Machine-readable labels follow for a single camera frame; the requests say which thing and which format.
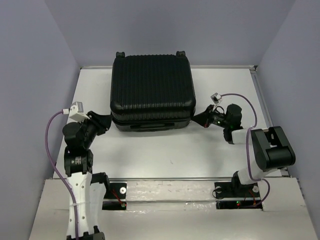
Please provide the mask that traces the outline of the black hard-shell suitcase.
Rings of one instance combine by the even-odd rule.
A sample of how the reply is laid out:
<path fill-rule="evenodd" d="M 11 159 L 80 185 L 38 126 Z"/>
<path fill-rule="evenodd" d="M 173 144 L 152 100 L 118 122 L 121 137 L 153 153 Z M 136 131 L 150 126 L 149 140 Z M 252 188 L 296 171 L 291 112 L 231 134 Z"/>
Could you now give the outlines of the black hard-shell suitcase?
<path fill-rule="evenodd" d="M 196 110 L 196 94 L 185 51 L 125 55 L 117 52 L 110 86 L 110 111 L 122 132 L 182 129 Z"/>

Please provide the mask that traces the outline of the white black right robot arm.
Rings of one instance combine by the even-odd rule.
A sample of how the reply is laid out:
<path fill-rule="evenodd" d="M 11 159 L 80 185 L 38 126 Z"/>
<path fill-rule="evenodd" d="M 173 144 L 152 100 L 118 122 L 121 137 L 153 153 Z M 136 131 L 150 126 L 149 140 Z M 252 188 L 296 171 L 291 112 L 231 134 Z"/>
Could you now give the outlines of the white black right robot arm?
<path fill-rule="evenodd" d="M 247 157 L 250 156 L 250 146 L 253 147 L 253 160 L 248 158 L 247 167 L 232 176 L 230 190 L 235 196 L 242 196 L 250 185 L 269 173 L 296 162 L 295 152 L 282 127 L 246 130 L 242 127 L 242 108 L 236 104 L 228 105 L 226 112 L 219 112 L 209 105 L 191 120 L 204 128 L 210 125 L 223 128 L 224 140 L 231 145 L 245 144 Z"/>

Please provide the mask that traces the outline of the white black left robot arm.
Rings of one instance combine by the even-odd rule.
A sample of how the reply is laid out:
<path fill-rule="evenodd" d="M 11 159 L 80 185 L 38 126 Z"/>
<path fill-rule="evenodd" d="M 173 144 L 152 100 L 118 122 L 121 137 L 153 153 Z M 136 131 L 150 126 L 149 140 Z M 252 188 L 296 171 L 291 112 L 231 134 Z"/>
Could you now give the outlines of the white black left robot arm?
<path fill-rule="evenodd" d="M 94 155 L 90 146 L 95 137 L 109 130 L 111 123 L 111 115 L 89 111 L 62 129 L 66 143 L 64 170 L 70 193 L 66 232 L 68 240 L 106 238 L 99 230 L 98 216 L 102 211 L 104 197 L 110 194 L 111 185 L 105 172 L 93 173 Z"/>

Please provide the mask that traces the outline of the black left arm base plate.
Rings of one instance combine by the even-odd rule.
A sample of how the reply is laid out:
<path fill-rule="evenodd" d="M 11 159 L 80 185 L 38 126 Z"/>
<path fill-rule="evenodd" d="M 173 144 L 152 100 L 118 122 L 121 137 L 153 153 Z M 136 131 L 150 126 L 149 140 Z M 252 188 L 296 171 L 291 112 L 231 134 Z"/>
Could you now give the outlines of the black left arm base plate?
<path fill-rule="evenodd" d="M 102 209 L 104 211 L 125 211 L 127 209 L 126 196 L 126 182 L 111 182 L 110 189 L 104 195 Z"/>

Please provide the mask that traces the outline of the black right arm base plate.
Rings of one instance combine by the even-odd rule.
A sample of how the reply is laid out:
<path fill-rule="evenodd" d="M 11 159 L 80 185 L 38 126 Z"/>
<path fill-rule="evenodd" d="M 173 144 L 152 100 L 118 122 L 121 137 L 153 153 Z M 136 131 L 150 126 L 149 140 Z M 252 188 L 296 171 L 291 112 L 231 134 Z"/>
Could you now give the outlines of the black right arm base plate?
<path fill-rule="evenodd" d="M 217 210 L 263 209 L 257 183 L 235 188 L 230 181 L 218 181 L 211 194 Z"/>

